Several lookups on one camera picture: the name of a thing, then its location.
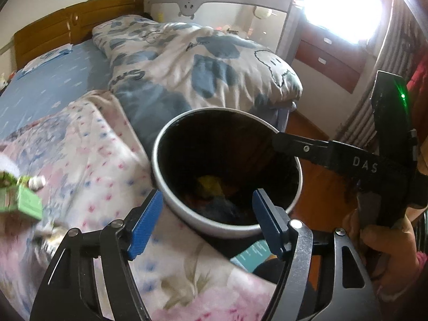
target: human hand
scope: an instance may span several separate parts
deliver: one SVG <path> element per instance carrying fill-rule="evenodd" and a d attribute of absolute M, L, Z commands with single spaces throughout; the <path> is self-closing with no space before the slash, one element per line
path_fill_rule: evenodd
<path fill-rule="evenodd" d="M 360 230 L 358 210 L 354 210 L 344 218 L 342 226 L 364 264 L 367 247 L 385 254 L 379 260 L 385 264 L 377 267 L 373 274 L 378 276 L 381 273 L 380 279 L 373 281 L 375 290 L 381 289 L 384 295 L 394 295 L 404 290 L 417 277 L 419 260 L 416 256 L 416 240 L 407 216 L 394 229 L 368 225 Z"/>

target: screw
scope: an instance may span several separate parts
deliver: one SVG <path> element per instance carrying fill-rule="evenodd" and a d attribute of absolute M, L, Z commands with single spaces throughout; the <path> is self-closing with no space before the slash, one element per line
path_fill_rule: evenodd
<path fill-rule="evenodd" d="M 68 231 L 69 237 L 75 237 L 77 234 L 79 234 L 79 230 L 77 228 L 72 228 Z"/>
<path fill-rule="evenodd" d="M 346 231 L 343 228 L 336 228 L 334 231 L 336 232 L 337 235 L 339 235 L 341 237 L 346 235 Z"/>
<path fill-rule="evenodd" d="M 122 220 L 114 220 L 114 221 L 111 223 L 111 226 L 112 226 L 113 228 L 120 228 L 120 227 L 122 227 L 122 226 L 123 226 L 123 221 L 122 221 Z"/>
<path fill-rule="evenodd" d="M 301 223 L 299 220 L 291 220 L 290 226 L 296 229 L 300 229 L 303 226 L 303 223 Z"/>

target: bright window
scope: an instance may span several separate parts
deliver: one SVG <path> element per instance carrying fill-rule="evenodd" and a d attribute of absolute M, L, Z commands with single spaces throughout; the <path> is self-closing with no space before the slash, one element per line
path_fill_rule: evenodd
<path fill-rule="evenodd" d="M 352 43 L 368 40 L 381 18 L 380 0 L 305 0 L 307 19 Z"/>

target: striped curtain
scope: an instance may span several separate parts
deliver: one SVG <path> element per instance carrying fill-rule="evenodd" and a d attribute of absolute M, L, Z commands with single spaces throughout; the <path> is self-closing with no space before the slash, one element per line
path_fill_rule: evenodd
<path fill-rule="evenodd" d="M 366 90 L 335 140 L 365 149 L 376 148 L 375 122 L 370 104 L 376 72 L 378 70 L 391 72 L 402 76 L 407 82 L 412 75 L 410 72 L 414 56 L 411 40 L 419 39 L 421 36 L 422 32 L 405 2 L 392 0 L 387 33 Z"/>

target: wooden headboard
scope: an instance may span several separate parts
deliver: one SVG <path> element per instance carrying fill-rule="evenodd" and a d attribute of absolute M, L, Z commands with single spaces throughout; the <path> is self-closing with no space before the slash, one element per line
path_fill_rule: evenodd
<path fill-rule="evenodd" d="M 143 12 L 144 0 L 89 0 L 53 12 L 15 33 L 17 68 L 64 44 L 89 40 L 93 27 L 103 22 Z"/>

